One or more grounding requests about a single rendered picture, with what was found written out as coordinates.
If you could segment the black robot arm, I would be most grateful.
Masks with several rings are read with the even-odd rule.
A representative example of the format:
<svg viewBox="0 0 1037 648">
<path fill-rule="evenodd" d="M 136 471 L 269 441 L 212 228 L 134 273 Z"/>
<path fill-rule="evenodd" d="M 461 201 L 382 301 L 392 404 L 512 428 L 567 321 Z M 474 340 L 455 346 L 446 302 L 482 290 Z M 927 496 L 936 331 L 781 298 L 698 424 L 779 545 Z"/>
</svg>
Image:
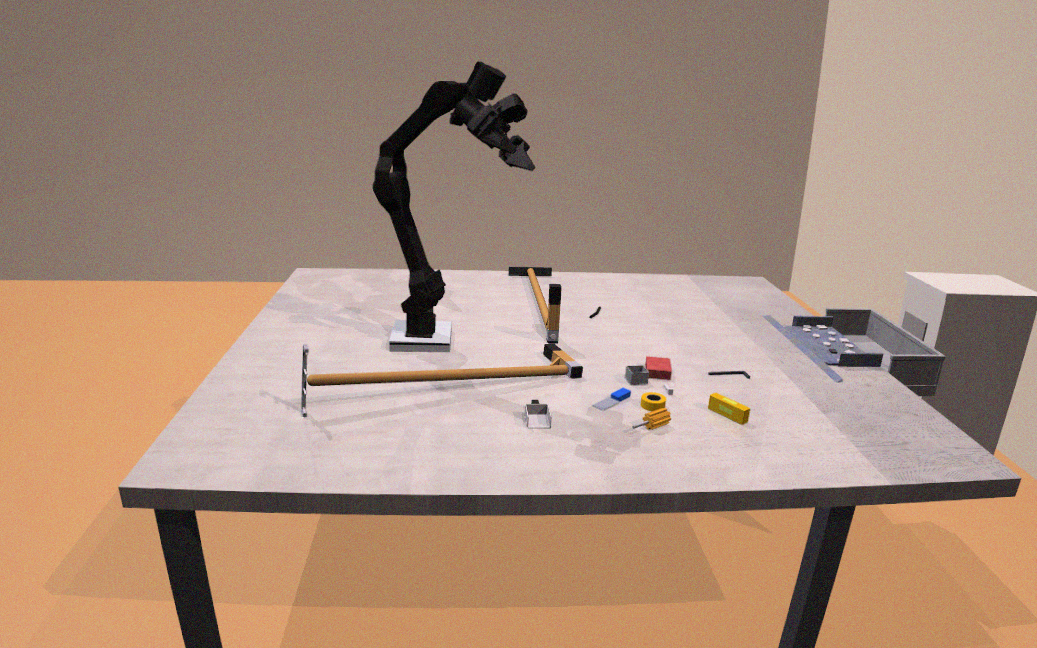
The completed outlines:
<svg viewBox="0 0 1037 648">
<path fill-rule="evenodd" d="M 400 249 L 404 253 L 410 270 L 410 297 L 400 304 L 407 312 L 407 337 L 432 338 L 435 333 L 437 306 L 444 295 L 441 271 L 429 266 L 424 244 L 419 238 L 417 228 L 409 208 L 410 190 L 407 180 L 404 150 L 422 131 L 432 125 L 439 116 L 450 113 L 450 125 L 468 125 L 468 119 L 479 108 L 482 101 L 493 100 L 500 90 L 506 76 L 502 71 L 477 61 L 467 83 L 437 81 L 430 85 L 418 110 L 398 126 L 389 140 L 380 145 L 380 157 L 375 167 L 372 188 L 377 201 L 390 214 Z M 482 101 L 480 101 L 480 100 Z M 518 95 L 500 98 L 492 110 L 500 116 L 506 126 L 526 118 L 524 101 Z M 390 172 L 392 166 L 392 172 Z"/>
</svg>

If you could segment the red rectangular block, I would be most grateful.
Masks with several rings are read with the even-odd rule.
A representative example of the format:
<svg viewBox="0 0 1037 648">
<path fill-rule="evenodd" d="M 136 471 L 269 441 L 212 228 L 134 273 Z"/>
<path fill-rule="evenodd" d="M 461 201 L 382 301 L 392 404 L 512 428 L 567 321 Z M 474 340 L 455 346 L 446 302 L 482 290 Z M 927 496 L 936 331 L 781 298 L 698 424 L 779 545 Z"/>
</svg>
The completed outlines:
<svg viewBox="0 0 1037 648">
<path fill-rule="evenodd" d="M 671 367 L 669 357 L 646 357 L 645 368 L 649 372 L 649 379 L 670 381 Z"/>
</svg>

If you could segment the long tan scraper with grey crossbar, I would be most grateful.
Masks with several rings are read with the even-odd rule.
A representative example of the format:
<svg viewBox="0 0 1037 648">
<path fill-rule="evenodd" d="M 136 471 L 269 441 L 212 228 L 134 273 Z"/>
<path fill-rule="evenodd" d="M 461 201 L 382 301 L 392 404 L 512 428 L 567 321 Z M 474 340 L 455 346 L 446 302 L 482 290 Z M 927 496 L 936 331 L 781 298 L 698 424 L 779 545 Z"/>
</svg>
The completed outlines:
<svg viewBox="0 0 1037 648">
<path fill-rule="evenodd" d="M 407 372 L 335 372 L 335 374 L 313 374 L 307 378 L 307 355 L 309 347 L 303 344 L 303 386 L 301 386 L 301 408 L 306 412 L 306 383 L 309 386 L 348 385 L 368 383 L 409 383 L 429 381 L 471 381 L 492 378 L 513 378 L 534 376 L 566 375 L 583 378 L 583 366 L 573 357 L 559 349 L 555 344 L 544 344 L 543 355 L 553 363 L 550 366 L 502 367 L 478 369 L 429 370 Z"/>
</svg>

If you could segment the yellow ring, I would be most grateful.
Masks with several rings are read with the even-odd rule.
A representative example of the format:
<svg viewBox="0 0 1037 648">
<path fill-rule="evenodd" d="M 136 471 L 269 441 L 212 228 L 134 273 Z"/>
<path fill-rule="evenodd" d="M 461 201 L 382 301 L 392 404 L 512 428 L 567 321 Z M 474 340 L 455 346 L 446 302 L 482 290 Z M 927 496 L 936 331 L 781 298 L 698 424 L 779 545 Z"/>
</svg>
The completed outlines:
<svg viewBox="0 0 1037 648">
<path fill-rule="evenodd" d="M 646 410 L 665 408 L 665 397 L 656 392 L 646 392 L 641 395 L 641 407 Z"/>
</svg>

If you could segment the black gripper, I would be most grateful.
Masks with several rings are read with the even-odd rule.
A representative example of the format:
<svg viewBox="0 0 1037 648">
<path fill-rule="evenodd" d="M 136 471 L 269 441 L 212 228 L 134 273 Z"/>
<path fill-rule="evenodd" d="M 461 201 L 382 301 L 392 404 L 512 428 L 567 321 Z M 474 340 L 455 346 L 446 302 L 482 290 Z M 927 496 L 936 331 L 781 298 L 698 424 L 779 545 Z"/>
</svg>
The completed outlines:
<svg viewBox="0 0 1037 648">
<path fill-rule="evenodd" d="M 492 149 L 493 146 L 500 149 L 500 159 L 509 167 L 531 169 L 531 171 L 535 168 L 530 156 L 527 154 L 530 144 L 518 136 L 513 136 L 509 140 L 506 133 L 510 128 L 505 125 L 491 106 L 483 106 L 475 111 L 468 119 L 467 129 L 477 137 L 477 140 L 481 140 Z"/>
</svg>

